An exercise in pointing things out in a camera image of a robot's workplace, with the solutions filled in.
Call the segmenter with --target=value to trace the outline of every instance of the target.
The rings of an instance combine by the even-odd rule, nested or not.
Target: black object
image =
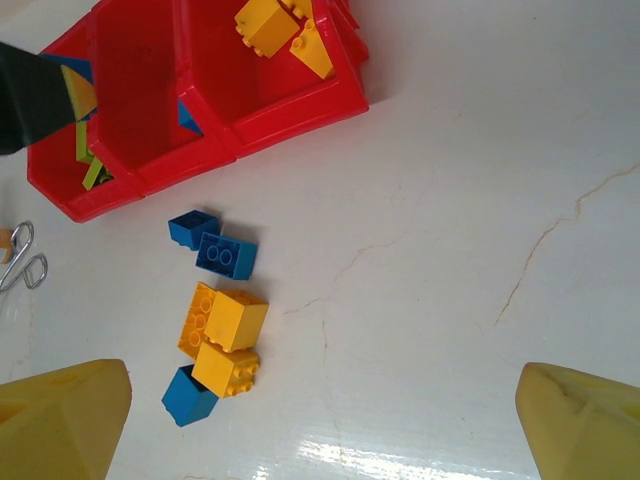
[[[75,121],[60,65],[0,42],[0,155]]]

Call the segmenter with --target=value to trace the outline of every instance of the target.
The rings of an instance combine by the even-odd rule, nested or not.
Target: white floor
[[[74,225],[0,161],[40,290],[0,299],[0,381],[117,357],[134,400],[110,480],[528,479],[528,361],[640,384],[637,0],[352,0],[371,111]],[[40,49],[91,2],[32,3]],[[271,303],[247,395],[180,429],[160,398],[199,280],[166,222],[259,239]]]

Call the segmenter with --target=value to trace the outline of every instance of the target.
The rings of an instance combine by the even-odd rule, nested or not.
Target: blue lego brick
[[[63,57],[62,55],[53,55],[51,53],[42,53],[41,56],[48,58],[49,60],[53,60],[60,65],[64,65],[65,67],[69,67],[71,70],[82,75],[89,82],[93,83],[93,71],[91,70],[91,63],[89,60],[84,60],[82,58],[74,58],[74,57]],[[84,117],[82,120],[89,120],[91,115],[96,113],[97,110],[93,110],[89,115]]]
[[[171,239],[183,247],[189,247],[194,252],[200,248],[203,233],[220,233],[220,222],[216,217],[199,210],[192,210],[169,220]]]
[[[198,135],[202,135],[202,130],[198,127],[198,124],[187,110],[187,107],[182,100],[178,100],[178,122],[184,128],[188,128],[192,132],[197,133]]]
[[[202,235],[196,267],[234,280],[249,280],[258,253],[254,243],[213,233]]]
[[[193,365],[181,367],[162,397],[162,403],[179,427],[207,418],[218,396],[191,376]]]

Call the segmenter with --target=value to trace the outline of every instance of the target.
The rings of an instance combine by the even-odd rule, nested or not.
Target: red plastic bin
[[[89,144],[143,195],[235,159],[179,125],[173,25],[171,0],[102,0],[90,15],[99,115]]]
[[[245,3],[174,0],[178,91],[205,135],[243,156],[368,110],[360,67],[369,54],[348,2],[313,0],[335,69],[324,81],[287,47],[271,59],[245,47],[234,20]]]
[[[86,59],[87,17],[78,21],[45,51]],[[94,115],[90,124],[97,117]],[[113,180],[86,191],[82,180],[87,173],[87,165],[76,161],[75,138],[75,125],[69,125],[29,147],[27,179],[51,203],[72,220],[85,222],[141,198],[117,175]]]

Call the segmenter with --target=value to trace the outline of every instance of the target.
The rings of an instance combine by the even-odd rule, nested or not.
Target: metal wire clip
[[[20,236],[24,229],[27,229],[28,235],[24,245],[21,245]],[[38,288],[42,284],[42,282],[44,282],[45,278],[47,278],[49,263],[47,262],[47,257],[45,257],[43,253],[34,255],[29,260],[27,260],[27,263],[25,263],[22,268],[18,269],[21,260],[29,251],[31,245],[33,245],[34,237],[35,230],[33,228],[33,223],[29,221],[22,222],[11,234],[11,244],[14,248],[14,251],[18,253],[9,263],[9,268],[7,268],[7,271],[2,274],[2,277],[0,277],[0,295],[8,292],[11,288],[13,288],[13,286],[18,282],[18,280],[20,280],[20,278],[24,279],[24,283],[29,290]],[[34,281],[31,275],[31,267],[33,267],[33,265],[37,262],[40,262],[40,264],[42,265],[42,273],[40,274],[40,277],[38,277],[38,279]]]

